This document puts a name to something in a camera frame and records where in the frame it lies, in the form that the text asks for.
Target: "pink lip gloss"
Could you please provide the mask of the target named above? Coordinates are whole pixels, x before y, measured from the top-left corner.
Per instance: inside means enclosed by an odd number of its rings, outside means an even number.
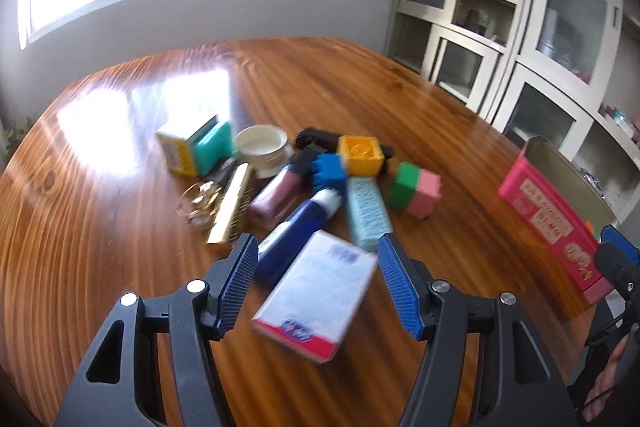
[[[314,144],[305,147],[251,202],[250,217],[267,226],[276,223],[310,181],[311,163],[323,152],[326,151]]]

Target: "white wall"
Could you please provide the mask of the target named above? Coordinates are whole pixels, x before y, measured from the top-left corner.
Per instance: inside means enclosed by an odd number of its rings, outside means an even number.
[[[124,60],[204,42],[335,36],[381,52],[393,0],[124,0],[20,50],[17,0],[0,0],[0,117],[41,113],[68,84]]]

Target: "pink tin box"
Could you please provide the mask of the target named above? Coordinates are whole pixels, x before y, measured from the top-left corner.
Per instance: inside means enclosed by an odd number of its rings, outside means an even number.
[[[596,237],[617,223],[616,216],[555,147],[541,137],[530,139],[498,194],[548,244],[590,304],[612,290],[593,256]]]

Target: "silver screw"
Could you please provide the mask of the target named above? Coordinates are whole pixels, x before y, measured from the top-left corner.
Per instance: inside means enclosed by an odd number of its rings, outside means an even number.
[[[443,281],[442,279],[436,279],[431,283],[431,287],[435,292],[446,293],[451,288],[451,285],[447,281]]]
[[[200,279],[194,279],[187,285],[187,289],[191,293],[200,293],[202,290],[204,290],[205,286],[206,284],[204,281]]]
[[[135,293],[125,293],[122,297],[120,297],[120,304],[123,306],[131,306],[135,304],[138,300],[138,296]]]
[[[516,303],[516,296],[513,293],[504,292],[500,294],[500,300],[507,306],[513,306]]]

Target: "wood grain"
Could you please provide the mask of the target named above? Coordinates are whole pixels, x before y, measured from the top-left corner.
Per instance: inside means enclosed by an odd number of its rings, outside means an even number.
[[[339,39],[222,42],[139,58],[72,84],[47,109],[0,180],[0,363],[52,425],[98,327],[127,291],[174,292],[226,255],[175,214],[190,180],[164,168],[153,133],[193,107],[235,132],[272,123],[377,136],[401,160],[442,176],[426,221],[391,213],[410,256],[466,293],[514,292],[564,374],[592,312],[545,245],[497,194],[515,147],[457,100],[388,58]],[[330,232],[348,239],[344,211]],[[239,426],[395,426],[424,345],[398,321],[376,273],[337,356],[316,365],[261,336],[252,286],[235,330],[213,344]],[[470,343],[456,413],[473,392]],[[168,344],[162,385],[180,425]]]

